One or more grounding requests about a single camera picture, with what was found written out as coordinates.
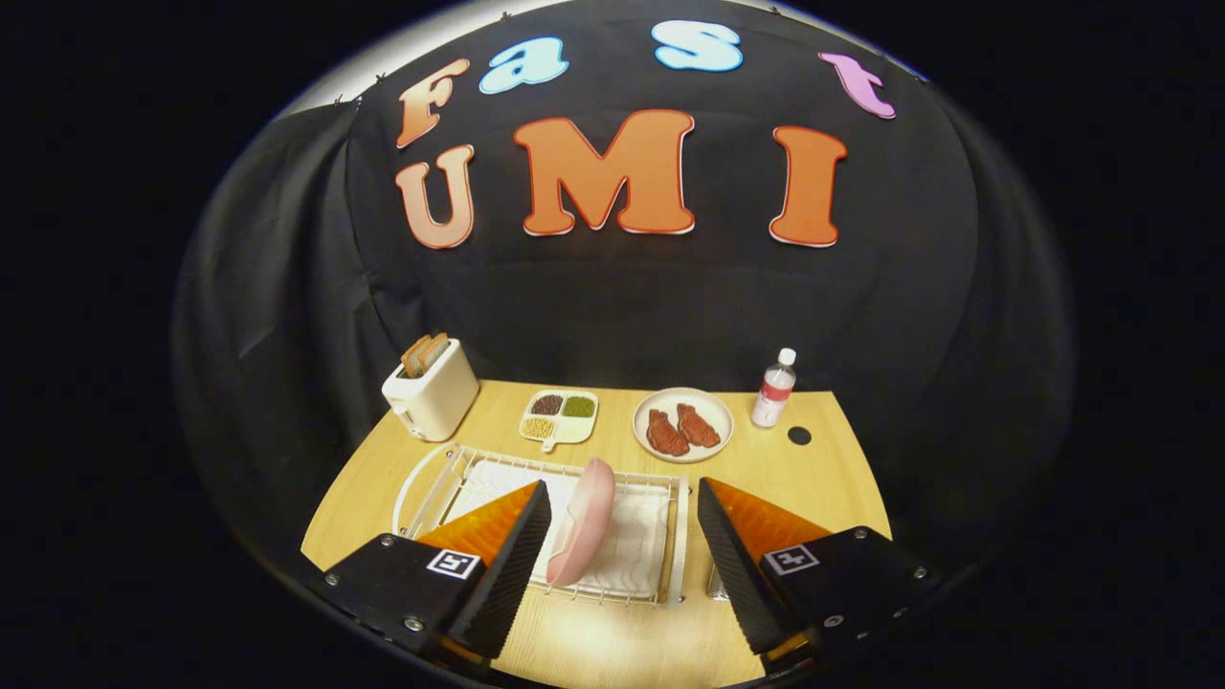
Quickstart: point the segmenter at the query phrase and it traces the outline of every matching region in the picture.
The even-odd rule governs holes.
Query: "plastic tray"
[[[534,414],[532,413],[532,407],[541,397],[549,395],[556,395],[561,397],[561,406],[554,414]],[[566,408],[566,403],[570,402],[572,397],[582,397],[590,400],[595,407],[592,409],[592,416],[589,417],[567,417],[562,412]],[[519,418],[519,435],[527,438],[528,440],[540,441],[540,449],[545,452],[552,451],[552,446],[556,443],[582,443],[592,436],[592,429],[595,428],[595,417],[600,412],[600,400],[595,395],[581,390],[541,390],[528,400],[527,407],[523,408],[523,416]],[[551,424],[551,432],[548,435],[528,435],[526,432],[526,424],[532,419],[543,419],[544,422]]]

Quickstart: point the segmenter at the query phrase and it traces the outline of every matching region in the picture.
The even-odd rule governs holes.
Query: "white toaster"
[[[421,378],[403,378],[401,364],[382,386],[383,397],[408,432],[430,443],[451,438],[480,390],[463,345],[454,337],[450,342]]]

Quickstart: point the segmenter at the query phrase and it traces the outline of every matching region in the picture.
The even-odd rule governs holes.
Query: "plate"
[[[676,405],[679,403],[693,406],[698,416],[706,419],[706,423],[710,424],[710,428],[719,434],[718,445],[714,447],[690,445],[690,451],[679,457],[665,455],[650,446],[650,443],[647,440],[647,425],[650,423],[650,409],[659,409],[666,413],[668,421],[671,422],[673,425],[676,425]],[[731,411],[728,409],[728,406],[714,395],[696,387],[668,387],[658,392],[652,392],[646,400],[642,401],[642,403],[638,405],[638,409],[633,412],[633,436],[638,439],[638,443],[648,452],[669,462],[692,463],[713,457],[719,452],[719,450],[726,446],[728,440],[731,439],[734,427],[735,424],[731,421]]]

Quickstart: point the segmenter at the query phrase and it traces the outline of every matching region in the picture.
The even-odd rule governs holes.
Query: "yellow beans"
[[[552,422],[543,418],[526,418],[523,419],[523,435],[548,438],[552,435]]]

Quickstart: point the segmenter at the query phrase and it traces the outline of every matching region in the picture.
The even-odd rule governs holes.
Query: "green grain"
[[[571,397],[561,409],[564,417],[590,417],[595,414],[595,402],[587,397]]]

